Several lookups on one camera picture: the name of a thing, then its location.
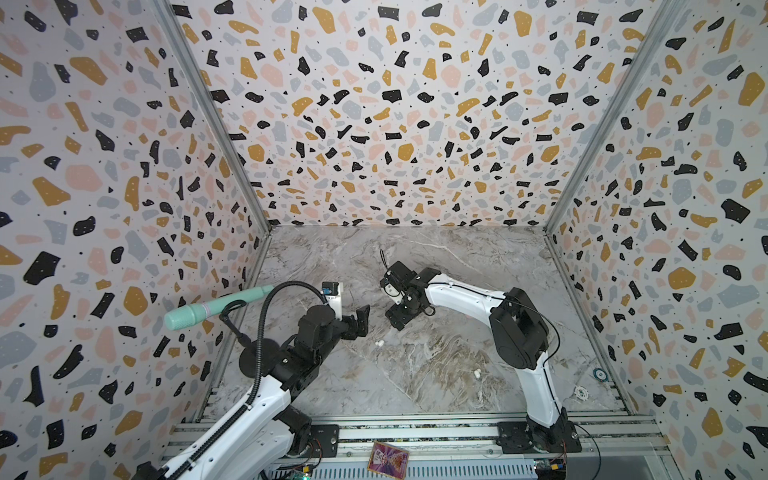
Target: wire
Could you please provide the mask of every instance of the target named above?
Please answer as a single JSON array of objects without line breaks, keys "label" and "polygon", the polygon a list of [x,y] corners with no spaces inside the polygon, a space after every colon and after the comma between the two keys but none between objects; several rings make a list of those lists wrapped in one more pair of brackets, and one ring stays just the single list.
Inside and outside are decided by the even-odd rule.
[{"label": "wire", "polygon": [[600,447],[598,447],[598,441],[594,439],[594,437],[592,436],[592,434],[590,432],[587,432],[586,428],[582,427],[581,425],[579,425],[577,423],[575,423],[574,425],[576,425],[578,428],[584,430],[584,433],[586,433],[587,436],[589,436],[589,438],[594,443],[594,447],[598,450],[598,470],[592,476],[592,480],[595,480],[598,477],[598,475],[600,474],[600,468],[602,468],[602,466],[603,466],[603,455],[601,455],[601,453],[600,453]]}]

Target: black bracket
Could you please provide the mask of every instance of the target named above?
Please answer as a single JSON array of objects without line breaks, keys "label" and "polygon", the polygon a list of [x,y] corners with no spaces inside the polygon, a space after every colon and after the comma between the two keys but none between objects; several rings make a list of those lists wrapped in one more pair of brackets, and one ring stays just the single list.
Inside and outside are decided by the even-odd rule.
[{"label": "black bracket", "polygon": [[333,458],[339,450],[338,425],[312,425],[310,427],[310,445],[312,458]]}]

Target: black cable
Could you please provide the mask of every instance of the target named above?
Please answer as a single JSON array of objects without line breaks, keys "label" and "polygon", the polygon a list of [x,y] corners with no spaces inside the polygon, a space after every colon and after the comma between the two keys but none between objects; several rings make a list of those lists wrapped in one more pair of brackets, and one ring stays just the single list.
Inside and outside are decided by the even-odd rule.
[{"label": "black cable", "polygon": [[586,433],[589,436],[589,438],[592,440],[592,442],[594,442],[594,447],[598,450],[598,470],[592,476],[592,480],[595,480],[598,477],[598,475],[600,474],[600,468],[602,468],[602,466],[603,466],[603,455],[601,455],[601,453],[600,453],[600,447],[598,447],[598,441],[594,439],[594,437],[592,436],[592,434],[590,432],[587,432],[586,428],[582,427],[581,425],[579,425],[577,423],[575,423],[574,425],[576,425],[578,428],[584,430],[584,433]]},{"label": "black cable", "polygon": [[304,288],[307,288],[308,290],[311,290],[312,293],[317,295],[320,300],[323,302],[323,304],[328,303],[328,299],[325,295],[323,295],[317,288],[315,288],[312,285],[309,285],[306,282],[301,282],[299,280],[288,280],[287,282],[282,282],[280,285],[275,286],[275,288],[266,296],[266,299],[264,299],[264,304],[261,306],[261,314],[259,315],[259,329],[258,329],[258,335],[256,339],[256,378],[253,379],[253,387],[251,387],[250,394],[248,395],[248,398],[246,399],[245,403],[241,405],[237,411],[226,420],[226,422],[218,429],[216,430],[213,435],[210,436],[208,440],[206,440],[203,445],[200,446],[198,450],[195,450],[195,452],[190,455],[190,458],[188,460],[185,460],[184,463],[182,463],[179,468],[177,468],[172,474],[170,474],[170,477],[167,477],[168,480],[177,480],[177,478],[181,477],[182,474],[184,474],[188,469],[192,467],[192,463],[196,462],[200,457],[203,456],[203,454],[231,427],[243,414],[248,410],[248,406],[253,404],[253,401],[256,399],[256,397],[259,394],[259,387],[261,386],[261,364],[262,364],[262,343],[264,341],[264,326],[266,325],[266,312],[270,308],[270,302],[272,302],[272,298],[275,297],[275,294],[277,292],[281,291],[283,288],[287,286],[303,286]]}]

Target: small white object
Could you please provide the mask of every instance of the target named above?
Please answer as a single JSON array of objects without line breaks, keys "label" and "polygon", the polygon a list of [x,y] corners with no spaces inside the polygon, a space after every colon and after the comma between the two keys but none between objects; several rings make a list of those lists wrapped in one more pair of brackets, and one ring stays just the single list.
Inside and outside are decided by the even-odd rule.
[{"label": "small white object", "polygon": [[576,385],[576,388],[574,388],[574,394],[579,400],[586,400],[589,398],[589,391],[587,391],[587,389],[581,385]]}]

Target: terrazzo wall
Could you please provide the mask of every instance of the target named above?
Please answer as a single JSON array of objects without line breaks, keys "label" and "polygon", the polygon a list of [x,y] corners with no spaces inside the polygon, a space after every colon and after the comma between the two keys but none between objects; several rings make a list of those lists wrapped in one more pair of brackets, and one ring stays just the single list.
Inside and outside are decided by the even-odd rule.
[{"label": "terrazzo wall", "polygon": [[122,478],[190,418],[250,212],[146,2],[0,5],[0,478]]},{"label": "terrazzo wall", "polygon": [[768,3],[687,4],[554,239],[688,478],[768,473]]},{"label": "terrazzo wall", "polygon": [[537,225],[652,0],[174,6],[272,224]]}]

